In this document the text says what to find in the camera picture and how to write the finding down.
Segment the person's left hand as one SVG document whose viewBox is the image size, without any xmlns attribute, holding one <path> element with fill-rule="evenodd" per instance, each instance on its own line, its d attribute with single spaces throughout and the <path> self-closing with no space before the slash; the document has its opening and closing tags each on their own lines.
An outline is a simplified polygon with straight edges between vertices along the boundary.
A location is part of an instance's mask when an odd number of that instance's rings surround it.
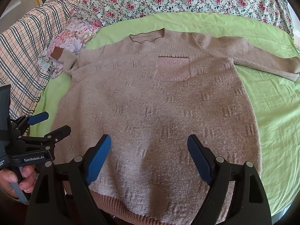
<svg viewBox="0 0 300 225">
<path fill-rule="evenodd" d="M 33 192 L 36 184 L 37 173 L 35 171 L 35 166 L 24 166 L 22 167 L 21 173 L 24 179 L 19 183 L 19 187 L 25 193 L 30 194 Z M 12 170 L 2 169 L 1 188 L 11 197 L 17 198 L 17 195 L 10 184 L 12 182 L 18 182 L 17 175 Z"/>
</svg>

